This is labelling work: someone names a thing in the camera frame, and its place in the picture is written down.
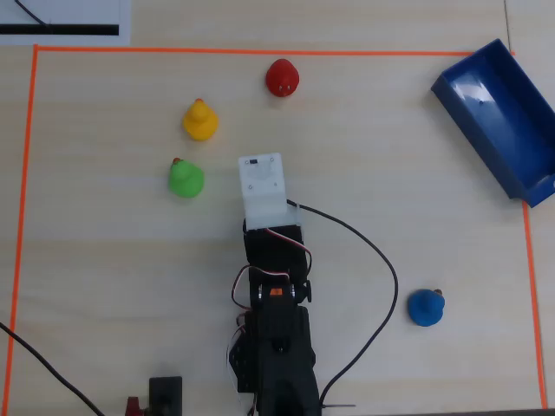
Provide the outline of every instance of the blue tray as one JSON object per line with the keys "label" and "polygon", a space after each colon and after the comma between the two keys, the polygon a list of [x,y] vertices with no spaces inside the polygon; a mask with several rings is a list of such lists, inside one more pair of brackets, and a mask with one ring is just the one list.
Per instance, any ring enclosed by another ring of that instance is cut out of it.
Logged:
{"label": "blue tray", "polygon": [[555,192],[555,113],[497,39],[432,86],[509,198],[535,206]]}

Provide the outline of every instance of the black cable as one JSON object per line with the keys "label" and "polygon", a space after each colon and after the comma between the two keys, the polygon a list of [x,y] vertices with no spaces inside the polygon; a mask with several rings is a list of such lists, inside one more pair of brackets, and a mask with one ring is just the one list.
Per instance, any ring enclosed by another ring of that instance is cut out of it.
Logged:
{"label": "black cable", "polygon": [[19,0],[14,0],[16,2],[16,4],[21,7],[25,13],[27,13],[29,16],[31,16],[33,18],[33,20],[35,20],[35,22],[41,24],[42,26],[48,26],[48,24],[46,24],[45,22],[43,22],[41,19],[39,19],[38,17],[36,17],[31,10],[27,9]]}
{"label": "black cable", "polygon": [[[287,199],[287,204],[297,206],[297,203],[291,201],[290,199]],[[372,247],[372,249],[374,249],[374,251],[376,253],[378,253],[378,255],[388,265],[389,269],[391,270],[391,274],[393,275],[393,283],[394,283],[393,302],[391,303],[391,308],[389,308],[389,312],[388,312],[387,316],[383,320],[382,325],[380,325],[378,327],[378,329],[374,332],[374,334],[372,334],[370,339],[366,342],[366,344],[364,344],[364,347],[362,347],[362,349],[358,352],[358,354],[355,356],[355,358],[353,358],[350,361],[350,363],[347,364],[343,370],[341,370],[339,373],[337,373],[334,376],[334,378],[331,379],[331,381],[326,385],[326,387],[323,388],[322,394],[320,395],[320,407],[325,408],[326,405],[323,403],[323,401],[326,398],[326,394],[328,393],[330,388],[336,383],[336,381],[338,381],[345,373],[347,373],[356,364],[356,362],[366,352],[366,350],[368,349],[370,344],[374,341],[374,339],[380,334],[380,332],[382,332],[382,329],[384,329],[385,326],[387,325],[387,323],[389,321],[389,318],[391,318],[391,316],[393,315],[393,311],[395,310],[395,305],[397,304],[397,296],[399,294],[399,282],[397,281],[397,273],[395,272],[393,264],[391,264],[391,262],[388,260],[388,258],[385,257],[385,254],[383,254],[382,251],[380,249],[378,249],[378,247],[374,243],[372,243],[370,240],[368,240],[360,231],[351,227],[350,225],[348,225],[347,223],[345,223],[341,219],[337,219],[335,217],[332,217],[331,215],[328,215],[325,212],[315,210],[314,208],[310,208],[309,206],[306,206],[306,205],[300,205],[299,204],[298,207],[301,208],[302,210],[310,211],[310,212],[313,212],[313,213],[315,213],[315,214],[317,214],[321,217],[327,218],[328,220],[333,221],[334,223],[338,223],[339,225],[342,225],[347,230],[354,232],[359,238],[361,238],[364,241],[364,243],[368,244],[370,247]]]}
{"label": "black cable", "polygon": [[9,329],[8,327],[6,327],[3,323],[0,322],[0,328],[9,336],[11,336],[14,340],[16,340],[17,342],[19,342],[22,347],[24,347],[27,351],[29,351],[30,353],[32,353],[35,358],[37,358],[41,364],[43,364],[47,370],[50,371],[50,373],[56,377],[56,379],[58,381],[60,381],[65,387],[67,387],[75,396],[77,396],[79,399],[81,399],[88,407],[90,407],[90,409],[97,415],[97,416],[105,416],[104,413],[102,413],[100,411],[100,409],[98,407],[95,406],[95,404],[90,401],[87,396],[85,396],[83,393],[81,393],[79,390],[77,390],[77,388],[75,386],[73,386],[71,383],[69,383],[69,381],[67,381],[66,379],[64,379],[50,364],[48,361],[46,361],[44,359],[44,357],[40,354],[38,354],[38,352],[31,347],[25,340],[23,340],[22,338],[19,337],[19,335],[17,335],[16,333],[14,333],[13,331],[11,331],[11,329]]}

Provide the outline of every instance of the orange tape border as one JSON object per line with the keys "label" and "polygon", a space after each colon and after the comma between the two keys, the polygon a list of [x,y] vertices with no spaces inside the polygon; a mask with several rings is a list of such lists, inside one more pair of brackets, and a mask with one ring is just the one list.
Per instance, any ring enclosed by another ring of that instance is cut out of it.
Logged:
{"label": "orange tape border", "polygon": [[[33,60],[31,63],[31,77],[29,81],[29,99],[27,100],[27,124],[25,126],[25,143],[23,145],[23,168],[21,175],[21,191],[19,192],[19,219],[17,221],[16,264],[14,268],[14,284],[11,294],[10,329],[16,330],[17,300],[19,297],[19,276],[21,271],[21,254],[23,248],[23,230],[25,223],[25,198],[27,196],[27,173],[29,170],[29,149],[31,142],[31,126],[33,122],[33,105],[35,103],[36,63],[38,61],[38,46],[33,45]],[[6,375],[3,384],[2,416],[8,414],[10,398],[11,368],[13,363],[14,340],[8,339],[8,356],[6,358]]]}
{"label": "orange tape border", "polygon": [[[39,51],[43,52],[104,52],[104,53],[170,53],[170,54],[204,54],[204,55],[290,55],[290,56],[469,56],[472,51],[433,51],[433,50],[287,50],[287,49],[219,49],[219,48],[103,48],[103,47],[71,47],[71,46],[39,46],[33,45],[33,59],[29,81],[29,98],[27,101],[27,122],[25,126],[25,141],[23,145],[23,168],[21,191],[19,195],[19,219],[17,222],[16,262],[14,268],[14,282],[11,297],[10,329],[16,330],[17,302],[19,297],[19,282],[21,275],[21,258],[23,251],[23,232],[25,223],[25,202],[27,196],[27,178],[29,171],[29,150],[31,128],[33,121],[33,106],[35,103],[36,67]],[[536,362],[538,366],[539,396],[542,408],[547,408],[547,393],[545,389],[544,359],[542,355],[541,328],[539,325],[538,295],[536,289],[536,275],[533,261],[532,233],[528,206],[522,203],[525,234],[526,254],[528,256],[528,272],[532,297],[532,318],[534,325],[534,341],[536,346]],[[13,365],[14,340],[8,339],[8,354],[6,357],[6,373],[3,387],[3,401],[1,416],[8,415],[10,401],[11,370]]]}
{"label": "orange tape border", "polygon": [[528,274],[530,277],[530,295],[532,298],[532,319],[534,322],[534,340],[536,343],[536,364],[538,366],[538,385],[541,407],[547,408],[547,389],[545,387],[544,357],[541,343],[541,327],[539,325],[538,291],[536,288],[536,270],[534,267],[534,252],[532,249],[532,227],[530,226],[530,209],[522,201],[522,215],[524,217],[524,231],[526,235],[526,254],[528,256]]}

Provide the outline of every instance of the black line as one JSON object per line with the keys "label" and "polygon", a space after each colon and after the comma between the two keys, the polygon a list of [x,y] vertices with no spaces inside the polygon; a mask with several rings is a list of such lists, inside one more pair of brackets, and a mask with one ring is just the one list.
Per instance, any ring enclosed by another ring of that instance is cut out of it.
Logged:
{"label": "black line", "polygon": [[118,36],[118,24],[0,24],[0,35]]}
{"label": "black line", "polygon": [[509,42],[509,51],[513,52],[513,47],[511,46],[511,32],[509,30],[509,14],[506,11],[506,0],[503,0],[505,5],[505,24],[506,24],[506,39]]}

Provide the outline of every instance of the cable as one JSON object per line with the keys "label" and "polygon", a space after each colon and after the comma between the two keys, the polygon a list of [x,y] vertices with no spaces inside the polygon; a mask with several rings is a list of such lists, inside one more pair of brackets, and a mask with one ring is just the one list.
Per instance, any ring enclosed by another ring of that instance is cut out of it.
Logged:
{"label": "cable", "polygon": [[269,228],[264,228],[264,230],[266,232],[272,234],[272,236],[275,236],[277,238],[281,238],[282,240],[287,241],[288,243],[291,243],[291,244],[297,246],[299,249],[305,251],[309,255],[309,258],[310,258],[309,267],[306,270],[306,276],[308,276],[310,274],[310,270],[312,269],[312,253],[310,252],[310,250],[307,249],[305,245],[300,244],[298,241],[296,241],[292,238],[289,238],[287,236],[284,236],[283,234],[280,234],[278,232],[275,232],[274,230],[270,230]]}
{"label": "cable", "polygon": [[227,343],[227,349],[225,350],[225,365],[227,366],[227,374],[229,375],[229,380],[232,382],[233,390],[235,390],[235,393],[237,394],[237,398],[239,400],[239,404],[241,405],[241,410],[243,412],[245,411],[245,405],[243,405],[243,401],[241,400],[241,395],[239,394],[239,391],[237,389],[237,385],[235,384],[235,381],[233,381],[233,375],[232,375],[232,372],[230,370],[231,367],[229,365],[229,347],[230,347],[230,345],[232,345],[232,342],[233,342],[233,339],[235,338],[235,335],[237,335],[237,333],[240,332],[241,330],[243,330],[244,328],[245,328],[245,325],[241,325],[239,328],[237,328],[237,330],[233,333],[232,338]]}
{"label": "cable", "polygon": [[39,19],[38,17],[36,17],[31,10],[27,9],[19,0],[14,0],[16,2],[16,4],[21,7],[25,13],[27,13],[29,16],[31,16],[33,18],[33,20],[35,20],[35,22],[37,22],[38,24],[42,25],[42,26],[48,26],[48,24],[46,24],[45,22],[43,22],[41,19]]}
{"label": "cable", "polygon": [[248,306],[242,305],[241,303],[237,302],[235,300],[235,289],[237,288],[237,285],[239,283],[239,280],[241,280],[241,276],[243,275],[243,273],[245,273],[245,270],[247,269],[255,269],[258,270],[262,273],[265,273],[266,275],[270,275],[270,276],[285,276],[287,277],[287,281],[289,282],[289,273],[286,273],[284,271],[268,271],[268,270],[262,270],[259,267],[256,266],[251,266],[250,264],[247,264],[246,266],[243,266],[241,268],[241,270],[239,271],[239,273],[237,274],[237,277],[235,277],[235,282],[233,282],[233,286],[232,286],[232,301],[233,303],[235,303],[237,306],[239,306],[240,308],[244,309],[244,310],[251,310],[251,308],[249,308]]}
{"label": "cable", "polygon": [[50,373],[56,377],[56,379],[58,381],[60,381],[65,387],[67,387],[69,389],[69,391],[71,391],[75,396],[77,396],[79,399],[81,399],[89,408],[90,410],[92,410],[97,416],[104,416],[104,413],[102,413],[100,411],[100,409],[98,407],[95,406],[95,404],[90,401],[87,396],[85,396],[83,393],[81,393],[79,390],[77,390],[77,388],[75,386],[73,386],[71,383],[69,383],[69,381],[67,381],[66,379],[64,379],[50,364],[48,361],[46,361],[44,359],[44,357],[42,357],[42,355],[38,354],[38,352],[36,352],[36,350],[31,347],[25,340],[23,340],[22,338],[19,337],[19,335],[17,335],[16,333],[12,332],[11,329],[9,329],[8,327],[6,327],[3,323],[0,322],[0,328],[9,336],[11,336],[14,340],[16,340],[17,342],[19,342],[19,344],[21,344],[22,347],[24,347],[27,351],[29,351],[30,353],[32,353],[35,358],[37,358],[41,364],[43,364],[47,370],[50,371]]}
{"label": "cable", "polygon": [[[292,205],[292,206],[297,206],[297,203],[291,201],[290,199],[287,199],[287,204]],[[378,329],[374,332],[374,334],[372,334],[372,336],[370,336],[370,339],[366,342],[366,344],[364,344],[364,347],[362,347],[362,349],[358,352],[358,354],[355,356],[355,358],[353,358],[349,362],[349,364],[347,364],[343,370],[341,370],[339,373],[337,373],[333,377],[333,379],[331,379],[330,382],[326,385],[326,387],[323,388],[322,394],[320,395],[320,407],[325,408],[326,405],[323,403],[323,401],[325,400],[326,394],[328,393],[328,391],[336,383],[336,381],[338,381],[345,373],[347,373],[356,364],[356,362],[366,352],[366,350],[368,349],[370,344],[380,334],[380,332],[382,332],[382,329],[384,329],[385,326],[387,325],[387,323],[389,322],[389,318],[391,318],[391,316],[393,315],[393,311],[395,310],[395,305],[397,304],[397,296],[399,295],[399,282],[397,281],[397,273],[395,272],[395,268],[393,267],[393,264],[391,264],[391,262],[388,260],[388,258],[385,257],[385,254],[383,254],[382,251],[380,249],[378,249],[378,247],[374,243],[372,243],[370,240],[368,240],[360,231],[351,227],[350,225],[348,225],[347,223],[345,223],[341,219],[337,219],[335,217],[332,217],[331,215],[326,214],[325,212],[315,210],[314,208],[310,208],[309,206],[306,206],[306,205],[298,204],[298,207],[301,208],[302,210],[313,212],[313,213],[315,213],[315,214],[317,214],[321,217],[324,217],[324,218],[326,218],[330,221],[333,221],[334,223],[338,223],[339,225],[342,225],[343,227],[345,227],[347,230],[349,230],[351,232],[354,232],[364,243],[368,244],[370,247],[372,247],[372,249],[374,249],[374,251],[382,258],[382,260],[385,262],[385,264],[388,265],[389,269],[391,270],[391,274],[393,275],[393,283],[394,283],[393,302],[391,303],[391,307],[389,308],[389,312],[388,312],[387,316],[383,320],[382,324],[378,327]]]}

